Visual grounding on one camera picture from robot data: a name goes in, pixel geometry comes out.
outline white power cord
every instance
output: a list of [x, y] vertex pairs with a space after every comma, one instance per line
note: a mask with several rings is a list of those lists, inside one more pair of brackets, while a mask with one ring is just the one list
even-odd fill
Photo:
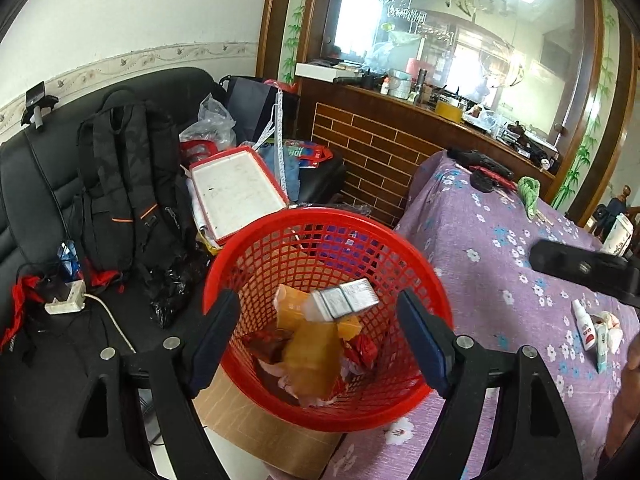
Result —
[[109, 307], [107, 306], [106, 303], [104, 303], [103, 300], [101, 300], [100, 298], [98, 298], [98, 296], [94, 296], [93, 294], [87, 294], [85, 293], [84, 296], [86, 298], [91, 298], [92, 300], [97, 301], [98, 303], [100, 303], [104, 309], [107, 311], [107, 314], [109, 314], [109, 317], [111, 318], [111, 320], [113, 321], [113, 325], [116, 327], [116, 330], [120, 333], [120, 335], [122, 336], [122, 338], [124, 339], [124, 342], [127, 344], [127, 346], [129, 347], [129, 349], [133, 352], [136, 353], [136, 349], [133, 348], [133, 345], [131, 344], [131, 342], [127, 339], [127, 336], [124, 335], [124, 332], [122, 331], [122, 329], [120, 328], [120, 325], [116, 322], [116, 319], [113, 317], [113, 314], [111, 313], [111, 310], [109, 310]]

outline spray bottle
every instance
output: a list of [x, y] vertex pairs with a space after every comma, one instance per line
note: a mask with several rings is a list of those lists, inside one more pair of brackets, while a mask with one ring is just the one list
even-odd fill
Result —
[[574, 300], [572, 305], [574, 306], [575, 321], [582, 339], [582, 346], [584, 346], [585, 350], [590, 350], [596, 344], [596, 331], [593, 327], [593, 321], [591, 321], [591, 316], [587, 314], [580, 300]]

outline purple floral tablecloth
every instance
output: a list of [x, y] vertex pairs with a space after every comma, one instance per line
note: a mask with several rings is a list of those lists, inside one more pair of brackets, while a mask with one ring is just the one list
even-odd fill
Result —
[[[590, 249], [600, 243], [542, 200], [538, 208], [553, 225], [538, 218], [529, 221], [517, 195], [509, 196], [476, 191], [468, 173], [441, 152], [418, 168], [396, 231], [422, 252], [442, 280], [457, 333], [491, 349], [513, 352], [524, 344], [538, 348], [564, 400], [584, 475], [590, 479], [604, 446], [626, 348], [638, 332], [638, 317], [608, 296], [533, 271], [527, 254], [539, 238]], [[609, 310], [620, 318], [624, 340], [618, 354], [609, 355], [606, 373], [597, 373], [594, 351], [582, 348], [572, 300], [584, 301], [591, 314]], [[488, 447], [497, 391], [488, 390], [486, 396], [463, 479], [478, 475]], [[348, 434], [322, 478], [407, 478], [443, 403], [432, 393], [386, 428]]]

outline floor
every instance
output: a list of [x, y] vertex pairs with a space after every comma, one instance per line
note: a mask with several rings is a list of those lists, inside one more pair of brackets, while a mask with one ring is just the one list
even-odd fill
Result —
[[[234, 446], [209, 428], [205, 428], [204, 431], [207, 433], [209, 441], [216, 451], [230, 480], [267, 479], [269, 473], [261, 460], [258, 460], [255, 456], [248, 454], [239, 447]], [[175, 480], [174, 470], [171, 467], [171, 461], [164, 446], [158, 444], [152, 445], [151, 454], [154, 458], [158, 474], [168, 480]]]

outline person's hand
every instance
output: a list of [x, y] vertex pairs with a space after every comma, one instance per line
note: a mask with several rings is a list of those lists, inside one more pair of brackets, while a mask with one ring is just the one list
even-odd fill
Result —
[[624, 442], [640, 415], [640, 333], [626, 352], [626, 365], [620, 375], [622, 386], [613, 400], [605, 451], [610, 458]]

